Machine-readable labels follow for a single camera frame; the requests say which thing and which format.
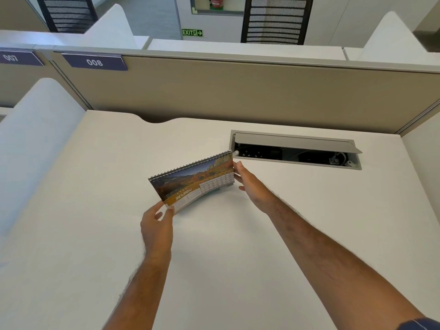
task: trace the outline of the forearm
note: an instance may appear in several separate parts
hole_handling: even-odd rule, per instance
[[[395,329],[423,315],[349,250],[311,226],[278,198],[270,217],[339,330]]]
[[[153,327],[170,259],[144,259],[103,330]]]

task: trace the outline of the desk number plate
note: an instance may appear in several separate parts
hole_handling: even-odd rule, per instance
[[[128,70],[120,55],[75,55],[62,53],[64,59],[75,68]]]
[[[44,66],[32,51],[0,50],[0,64]]]

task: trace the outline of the hand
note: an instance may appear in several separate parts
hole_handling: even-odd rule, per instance
[[[247,170],[241,161],[234,162],[234,177],[243,184],[239,189],[246,191],[250,200],[262,212],[268,213],[270,208],[278,200],[261,181],[249,170]]]
[[[170,261],[171,244],[173,244],[174,207],[170,206],[161,221],[162,212],[156,212],[163,206],[160,201],[150,207],[142,217],[140,230],[145,243],[146,257],[152,261]]]

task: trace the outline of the spiral binding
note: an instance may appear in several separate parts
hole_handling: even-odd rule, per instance
[[[200,161],[197,161],[197,162],[194,162],[194,163],[190,163],[188,165],[184,165],[184,166],[178,167],[178,168],[173,169],[173,170],[168,170],[167,172],[162,172],[162,174],[154,175],[153,177],[150,177],[148,180],[151,182],[151,181],[153,181],[155,179],[158,179],[158,178],[161,178],[163,176],[171,175],[174,172],[178,172],[178,171],[181,171],[181,170],[184,170],[184,169],[188,169],[190,167],[194,167],[194,166],[199,165],[201,163],[205,163],[207,161],[210,161],[210,160],[213,160],[213,159],[217,159],[217,158],[225,156],[227,154],[232,154],[232,150],[226,150],[223,153],[207,157],[207,158],[205,158],[203,160],[200,160]]]

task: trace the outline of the landscape photo on calendar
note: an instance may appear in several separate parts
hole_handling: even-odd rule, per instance
[[[200,184],[233,172],[232,152],[229,151],[224,155],[217,155],[211,160],[203,160],[200,163],[189,165],[187,168],[178,169],[175,172],[171,171],[169,174],[151,177],[149,181],[162,201],[171,205],[173,201],[167,200],[174,195],[195,190],[200,188]]]

